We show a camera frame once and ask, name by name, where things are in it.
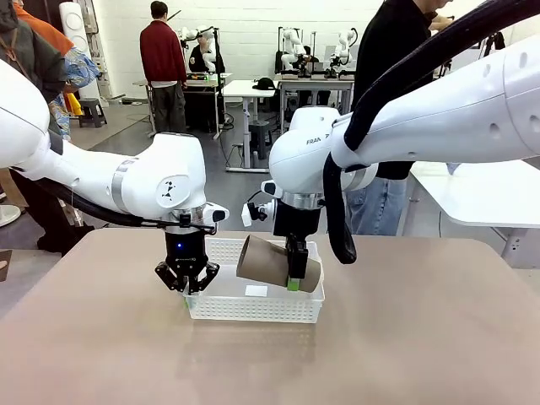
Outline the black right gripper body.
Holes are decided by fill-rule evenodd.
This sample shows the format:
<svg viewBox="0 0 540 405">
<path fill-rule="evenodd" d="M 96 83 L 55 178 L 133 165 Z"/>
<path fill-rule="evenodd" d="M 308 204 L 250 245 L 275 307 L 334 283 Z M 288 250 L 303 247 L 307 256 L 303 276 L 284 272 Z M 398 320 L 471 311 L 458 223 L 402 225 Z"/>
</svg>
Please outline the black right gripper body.
<svg viewBox="0 0 540 405">
<path fill-rule="evenodd" d="M 286 239 L 293 251 L 307 251 L 306 238 L 317 232 L 321 209 L 299 209 L 278 205 L 273 221 L 273 234 Z"/>
</svg>

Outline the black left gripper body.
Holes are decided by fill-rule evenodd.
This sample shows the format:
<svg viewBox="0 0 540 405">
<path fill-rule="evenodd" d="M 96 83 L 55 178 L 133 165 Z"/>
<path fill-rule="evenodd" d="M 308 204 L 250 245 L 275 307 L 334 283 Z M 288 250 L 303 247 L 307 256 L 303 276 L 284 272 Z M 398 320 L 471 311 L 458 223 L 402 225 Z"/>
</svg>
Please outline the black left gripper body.
<svg viewBox="0 0 540 405">
<path fill-rule="evenodd" d="M 205 233 L 165 233 L 167 276 L 197 278 L 206 267 Z"/>
</svg>

